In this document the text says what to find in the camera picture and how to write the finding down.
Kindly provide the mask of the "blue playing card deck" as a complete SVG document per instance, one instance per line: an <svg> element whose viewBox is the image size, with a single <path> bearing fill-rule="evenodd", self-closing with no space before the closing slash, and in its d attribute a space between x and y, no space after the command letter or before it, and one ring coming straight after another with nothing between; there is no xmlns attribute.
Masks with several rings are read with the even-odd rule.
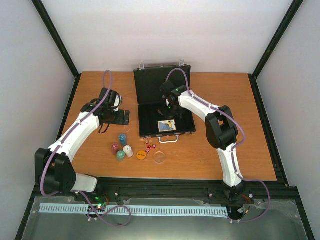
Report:
<svg viewBox="0 0 320 240"><path fill-rule="evenodd" d="M158 121L158 131L159 132L171 132L171 131L176 131L176 122L174 119L170 120L162 120Z"/></svg>

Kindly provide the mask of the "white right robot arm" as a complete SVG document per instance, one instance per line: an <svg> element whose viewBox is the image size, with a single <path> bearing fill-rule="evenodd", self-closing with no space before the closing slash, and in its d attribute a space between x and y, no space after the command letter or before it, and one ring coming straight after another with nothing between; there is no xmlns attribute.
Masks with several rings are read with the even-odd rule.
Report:
<svg viewBox="0 0 320 240"><path fill-rule="evenodd" d="M205 122L207 141L216 149L222 167L223 182L226 185L224 196L228 202L234 202L244 187L236 150L238 125L230 108L209 103L185 85L176 88L166 82L160 90L168 108L174 113L186 109Z"/></svg>

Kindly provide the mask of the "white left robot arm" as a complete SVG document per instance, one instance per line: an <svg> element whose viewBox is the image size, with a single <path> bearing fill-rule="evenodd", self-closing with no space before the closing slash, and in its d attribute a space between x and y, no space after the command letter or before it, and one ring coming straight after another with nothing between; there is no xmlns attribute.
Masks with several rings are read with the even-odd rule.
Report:
<svg viewBox="0 0 320 240"><path fill-rule="evenodd" d="M35 180L44 197L70 192L86 192L92 201L103 198L104 188L94 176L76 173L73 159L87 138L106 125L130 122L130 111L107 105L85 104L71 127L48 148L35 153Z"/></svg>

